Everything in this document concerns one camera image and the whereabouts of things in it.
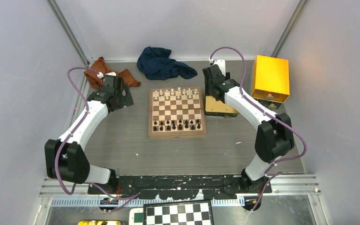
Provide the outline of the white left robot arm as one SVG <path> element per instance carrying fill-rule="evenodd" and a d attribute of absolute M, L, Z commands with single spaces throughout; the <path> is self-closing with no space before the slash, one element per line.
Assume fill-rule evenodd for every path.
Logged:
<path fill-rule="evenodd" d="M 129 86 L 115 72 L 103 75 L 103 87 L 89 95 L 81 115 L 58 139 L 45 144 L 47 176 L 76 184 L 96 183 L 108 194 L 116 191 L 114 169 L 91 165 L 85 147 L 93 132 L 107 115 L 134 104 Z"/>

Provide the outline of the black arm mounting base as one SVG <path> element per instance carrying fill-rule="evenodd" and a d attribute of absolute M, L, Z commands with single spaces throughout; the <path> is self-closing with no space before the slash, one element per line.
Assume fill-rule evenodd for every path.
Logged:
<path fill-rule="evenodd" d="M 139 194 L 143 200 L 194 200 L 198 194 L 204 200 L 236 199 L 239 194 L 271 193 L 268 177 L 248 181 L 240 175 L 154 175 L 119 176 L 113 184 L 88 188 L 88 194 L 99 195 L 100 188 L 119 198 Z"/>

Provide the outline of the yellow metal tray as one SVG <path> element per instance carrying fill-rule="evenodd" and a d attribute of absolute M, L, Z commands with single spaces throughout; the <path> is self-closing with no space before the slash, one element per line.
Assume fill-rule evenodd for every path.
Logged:
<path fill-rule="evenodd" d="M 238 111 L 222 101 L 217 101 L 208 93 L 208 90 L 205 90 L 204 115 L 216 118 L 235 118 Z"/>

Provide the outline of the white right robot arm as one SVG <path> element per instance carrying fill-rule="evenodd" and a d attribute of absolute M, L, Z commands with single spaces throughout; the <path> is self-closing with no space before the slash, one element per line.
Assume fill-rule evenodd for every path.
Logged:
<path fill-rule="evenodd" d="M 286 113 L 276 114 L 249 96 L 238 82 L 224 75 L 224 68 L 224 60 L 210 60 L 210 66 L 202 70 L 205 90 L 216 101 L 234 108 L 256 129 L 256 154 L 242 170 L 240 179 L 242 188 L 252 193 L 259 188 L 269 166 L 294 147 L 291 119 Z"/>

